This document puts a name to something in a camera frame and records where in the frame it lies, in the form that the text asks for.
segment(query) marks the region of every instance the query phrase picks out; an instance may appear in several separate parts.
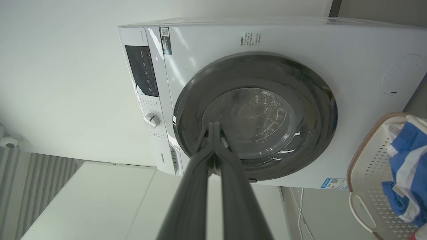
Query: radiator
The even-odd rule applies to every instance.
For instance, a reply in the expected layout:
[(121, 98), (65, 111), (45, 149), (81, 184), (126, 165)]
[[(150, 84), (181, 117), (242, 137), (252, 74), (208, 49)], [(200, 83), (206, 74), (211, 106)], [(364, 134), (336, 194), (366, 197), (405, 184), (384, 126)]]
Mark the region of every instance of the radiator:
[(21, 239), (80, 166), (72, 158), (0, 148), (0, 239)]

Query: label sticker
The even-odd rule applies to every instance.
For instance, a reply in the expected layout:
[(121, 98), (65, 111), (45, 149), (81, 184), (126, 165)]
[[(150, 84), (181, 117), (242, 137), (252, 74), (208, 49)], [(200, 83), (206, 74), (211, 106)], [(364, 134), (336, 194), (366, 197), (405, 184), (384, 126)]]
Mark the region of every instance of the label sticker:
[(160, 27), (161, 45), (163, 54), (172, 55), (172, 47), (170, 45), (170, 36), (168, 27)]
[(400, 197), (405, 197), (405, 193), (400, 189), (398, 185), (393, 186), (393, 191), (396, 192)]
[(240, 38), (241, 46), (259, 46), (261, 43), (261, 33), (244, 32)]
[(347, 179), (326, 179), (321, 188), (347, 189)]

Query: front-loading washing machine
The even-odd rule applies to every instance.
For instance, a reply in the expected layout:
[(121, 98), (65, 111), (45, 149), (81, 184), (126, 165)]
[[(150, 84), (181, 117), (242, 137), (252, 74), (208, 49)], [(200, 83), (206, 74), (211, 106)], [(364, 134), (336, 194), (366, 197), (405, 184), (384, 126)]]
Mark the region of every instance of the front-loading washing machine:
[(182, 175), (220, 121), (257, 184), (345, 189), (382, 115), (427, 68), (427, 30), (326, 18), (172, 19), (120, 26), (157, 168)]

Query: laundry basket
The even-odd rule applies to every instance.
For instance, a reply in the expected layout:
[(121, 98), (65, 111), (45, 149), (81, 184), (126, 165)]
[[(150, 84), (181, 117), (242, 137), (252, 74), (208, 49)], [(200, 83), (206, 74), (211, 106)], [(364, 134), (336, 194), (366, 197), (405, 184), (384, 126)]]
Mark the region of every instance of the laundry basket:
[[(390, 142), (387, 123), (406, 122), (406, 113), (397, 112), (382, 117), (368, 133), (351, 161), (347, 172), (350, 208), (359, 223), (382, 240), (407, 240), (418, 228), (396, 216), (390, 207), (381, 183), (393, 181), (386, 146)], [(356, 199), (372, 223), (360, 217)]]

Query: clothes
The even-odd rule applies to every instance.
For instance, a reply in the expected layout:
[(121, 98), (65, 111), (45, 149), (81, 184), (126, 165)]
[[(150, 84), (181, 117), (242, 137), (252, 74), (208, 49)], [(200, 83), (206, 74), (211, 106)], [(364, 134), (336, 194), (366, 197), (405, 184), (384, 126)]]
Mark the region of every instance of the clothes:
[(405, 222), (427, 223), (427, 122), (408, 116), (387, 148), (393, 182), (383, 182), (392, 210)]

